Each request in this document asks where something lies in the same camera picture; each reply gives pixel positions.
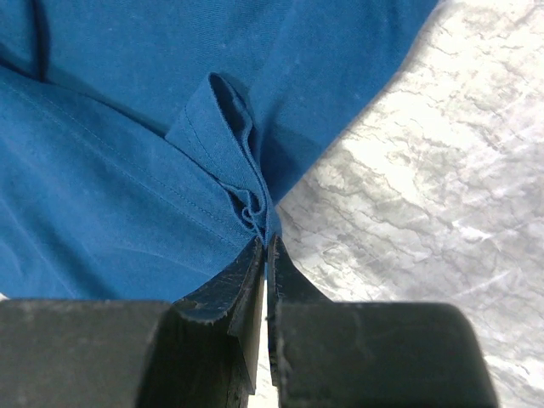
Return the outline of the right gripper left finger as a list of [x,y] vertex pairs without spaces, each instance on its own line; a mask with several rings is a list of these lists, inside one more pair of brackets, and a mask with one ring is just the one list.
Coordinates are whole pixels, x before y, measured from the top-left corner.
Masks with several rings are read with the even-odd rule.
[[1,303],[4,407],[244,407],[256,388],[264,248],[175,303]]

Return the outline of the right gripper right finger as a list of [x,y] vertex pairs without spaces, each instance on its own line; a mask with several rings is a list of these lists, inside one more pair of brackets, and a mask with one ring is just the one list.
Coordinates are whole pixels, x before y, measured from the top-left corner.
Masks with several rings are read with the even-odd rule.
[[494,407],[467,317],[448,303],[335,302],[267,248],[269,362],[283,407]]

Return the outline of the blue printed t-shirt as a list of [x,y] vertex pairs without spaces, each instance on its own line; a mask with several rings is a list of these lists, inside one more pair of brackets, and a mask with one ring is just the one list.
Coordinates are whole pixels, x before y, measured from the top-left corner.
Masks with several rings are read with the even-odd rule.
[[400,68],[434,1],[4,1],[1,292],[194,291]]

